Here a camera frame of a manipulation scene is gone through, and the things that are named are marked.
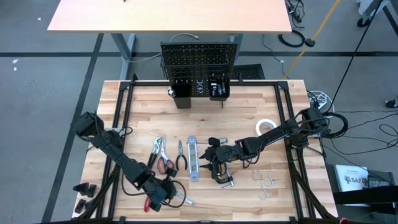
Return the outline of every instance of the pliers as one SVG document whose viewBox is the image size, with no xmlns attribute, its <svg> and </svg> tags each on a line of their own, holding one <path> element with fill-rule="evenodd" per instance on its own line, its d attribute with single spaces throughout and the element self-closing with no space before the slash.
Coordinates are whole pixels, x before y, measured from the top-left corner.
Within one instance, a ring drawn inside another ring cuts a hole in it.
<svg viewBox="0 0 398 224">
<path fill-rule="evenodd" d="M 183 151 L 182 151 L 182 143 L 181 140 L 178 141 L 178 156 L 177 159 L 175 161 L 175 167 L 178 169 L 178 160 L 180 159 L 180 157 L 182 157 L 182 159 L 184 159 L 185 162 L 185 170 L 187 170 L 188 168 L 188 162 L 187 162 L 187 158 L 184 156 Z"/>
<path fill-rule="evenodd" d="M 149 160 L 147 163 L 147 166 L 149 167 L 150 170 L 152 169 L 152 167 L 155 164 L 157 155 L 159 154 L 161 144 L 162 144 L 162 137 L 158 137 L 154 140 L 154 148 L 149 156 Z"/>
</svg>

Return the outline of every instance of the metal hook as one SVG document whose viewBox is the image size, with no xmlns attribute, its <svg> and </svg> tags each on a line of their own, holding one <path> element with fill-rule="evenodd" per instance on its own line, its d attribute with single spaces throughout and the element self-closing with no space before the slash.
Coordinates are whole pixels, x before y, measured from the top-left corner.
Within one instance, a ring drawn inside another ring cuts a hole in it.
<svg viewBox="0 0 398 224">
<path fill-rule="evenodd" d="M 268 172 L 268 178 L 269 178 L 269 181 L 271 182 L 270 184 L 264 184 L 264 186 L 265 187 L 271 187 L 273 184 L 274 184 L 274 180 L 272 180 L 272 177 L 271 177 L 271 171 L 269 171 Z"/>
<path fill-rule="evenodd" d="M 265 185 L 264 183 L 261 183 L 261 189 L 262 189 L 262 191 L 264 191 L 264 193 L 266 194 L 266 196 L 265 196 L 265 197 L 259 196 L 259 199 L 260 199 L 260 200 L 265 200 L 265 199 L 268 198 L 268 193 L 267 193 L 267 191 L 266 191 L 266 185 Z"/>
<path fill-rule="evenodd" d="M 253 175 L 253 180 L 264 180 L 262 174 L 261 174 L 258 170 L 253 171 L 253 173 L 254 173 L 254 175 Z"/>
</svg>

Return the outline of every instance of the white cable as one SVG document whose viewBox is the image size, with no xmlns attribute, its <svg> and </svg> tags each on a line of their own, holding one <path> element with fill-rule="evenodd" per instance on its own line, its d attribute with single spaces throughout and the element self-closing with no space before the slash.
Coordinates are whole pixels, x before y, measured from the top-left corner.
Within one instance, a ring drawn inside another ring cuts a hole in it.
<svg viewBox="0 0 398 224">
<path fill-rule="evenodd" d="M 328 103 L 328 100 L 330 103 L 332 103 L 331 98 L 326 93 L 324 93 L 320 90 L 313 90 L 313 91 L 310 91 L 310 93 L 312 93 L 317 98 L 317 101 L 319 104 L 318 109 L 321 109 L 322 107 L 324 107 Z M 310 103 L 314 103 L 314 99 L 311 94 L 308 96 L 308 100 Z M 331 107 L 333 109 L 333 112 L 335 112 L 335 105 L 333 103 L 331 104 Z"/>
<path fill-rule="evenodd" d="M 181 33 L 181 34 L 175 34 L 175 35 L 170 39 L 170 43 L 173 42 L 174 38 L 176 38 L 176 37 L 178 37 L 178 36 L 180 36 L 180 35 L 187 35 L 187 36 L 190 36 L 190 37 L 195 38 L 196 40 L 199 40 L 199 36 L 197 36 L 197 35 L 193 35 L 193 34 L 189 34 L 189 33 Z M 145 61 L 145 60 L 150 60 L 150 59 L 152 59 L 152 58 L 156 58 L 156 57 L 161 56 L 161 55 L 162 55 L 162 53 L 159 53 L 159 54 L 157 54 L 157 55 L 154 55 L 154 56 L 151 56 L 151 57 L 147 57 L 147 58 L 144 58 L 144 59 L 140 59 L 140 60 L 136 60 L 136 61 L 124 59 L 123 56 L 121 56 L 121 58 L 122 58 L 122 60 L 125 61 L 125 62 L 129 62 L 129 63 L 139 63 L 139 62 L 143 62 L 143 61 Z"/>
<path fill-rule="evenodd" d="M 267 45 L 266 45 L 266 35 L 265 34 L 263 34 L 262 35 L 262 45 L 266 48 L 266 49 L 268 49 L 268 50 L 270 50 L 271 51 L 271 53 L 272 53 L 272 56 L 274 56 L 274 59 L 276 60 L 276 61 L 278 61 L 279 63 L 281 63 L 282 64 L 282 73 L 287 77 L 287 79 L 290 79 L 286 74 L 285 74 L 285 62 L 283 61 L 283 60 L 279 60 L 276 56 L 275 56 L 275 54 L 274 54 L 274 50 L 272 50 L 270 47 L 268 47 Z"/>
</svg>

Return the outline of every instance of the butcher block tabletop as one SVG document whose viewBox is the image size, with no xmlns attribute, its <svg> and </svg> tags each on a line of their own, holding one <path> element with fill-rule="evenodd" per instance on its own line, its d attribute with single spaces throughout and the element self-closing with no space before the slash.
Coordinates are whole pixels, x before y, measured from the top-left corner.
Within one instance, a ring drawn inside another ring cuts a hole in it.
<svg viewBox="0 0 398 224">
<path fill-rule="evenodd" d="M 104 83 L 97 113 L 104 121 L 105 128 L 112 126 L 120 83 L 121 81 Z M 304 81 L 289 80 L 288 83 L 294 112 L 308 108 Z M 133 132 L 126 137 L 124 147 L 128 157 L 146 164 L 154 139 L 166 135 L 166 155 L 175 162 L 178 140 L 183 142 L 183 152 L 185 156 L 188 155 L 188 136 L 196 137 L 198 156 L 201 156 L 208 147 L 209 137 L 228 138 L 227 144 L 234 144 L 237 139 L 256 136 L 255 126 L 260 119 L 271 119 L 280 125 L 273 86 L 232 86 L 231 96 L 224 102 L 224 108 L 219 101 L 192 98 L 192 108 L 185 110 L 176 108 L 173 99 L 167 95 L 167 89 L 167 86 L 134 87 L 128 122 Z M 126 95 L 124 94 L 121 107 L 119 127 L 123 121 Z M 285 106 L 284 103 L 285 116 L 288 117 Z M 313 139 L 310 139 L 310 147 L 320 150 L 319 142 Z M 308 149 L 304 149 L 303 154 L 310 188 L 322 205 L 332 215 L 337 216 L 323 157 Z M 96 194 L 101 185 L 105 160 L 105 154 L 97 148 L 92 148 L 87 153 L 81 183 L 97 184 Z M 207 163 L 206 160 L 199 160 L 199 165 Z M 180 168 L 174 180 L 185 186 L 187 197 L 196 203 L 196 207 L 187 203 L 181 208 L 162 206 L 159 212 L 151 210 L 145 213 L 143 207 L 146 196 L 125 195 L 119 181 L 113 218 L 119 220 L 119 217 L 125 216 L 130 221 L 288 221 L 289 217 L 297 216 L 283 140 L 267 146 L 261 153 L 259 162 L 251 164 L 247 169 L 242 168 L 241 161 L 234 161 L 228 167 L 235 186 L 227 189 L 222 189 L 224 185 L 211 179 L 208 169 L 200 168 L 199 181 L 191 182 L 189 169 Z M 156 165 L 152 170 L 156 172 L 156 177 L 165 177 L 159 174 Z M 257 170 L 264 180 L 253 179 Z M 270 184 L 269 172 L 273 184 L 266 188 L 268 198 L 260 200 L 259 197 L 265 196 L 261 184 Z M 124 185 L 129 193 L 138 193 L 126 179 Z M 106 195 L 103 216 L 107 215 L 111 188 Z M 304 215 L 308 216 L 305 196 L 301 188 L 299 189 Z M 91 200 L 78 194 L 76 203 L 79 199 Z M 173 205 L 180 202 L 177 197 L 172 200 Z"/>
<path fill-rule="evenodd" d="M 284 0 L 61 0 L 48 30 L 290 33 Z"/>
</svg>

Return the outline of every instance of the red-handled scissors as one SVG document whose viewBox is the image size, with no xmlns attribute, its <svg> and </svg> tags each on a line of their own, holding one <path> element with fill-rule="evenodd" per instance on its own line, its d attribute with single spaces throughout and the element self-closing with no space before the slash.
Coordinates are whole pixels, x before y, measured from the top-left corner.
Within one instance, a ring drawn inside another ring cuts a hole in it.
<svg viewBox="0 0 398 224">
<path fill-rule="evenodd" d="M 174 169 L 174 163 L 166 156 L 166 136 L 163 136 L 162 147 L 160 147 L 160 158 L 157 161 L 157 170 L 165 174 L 167 168 Z"/>
</svg>

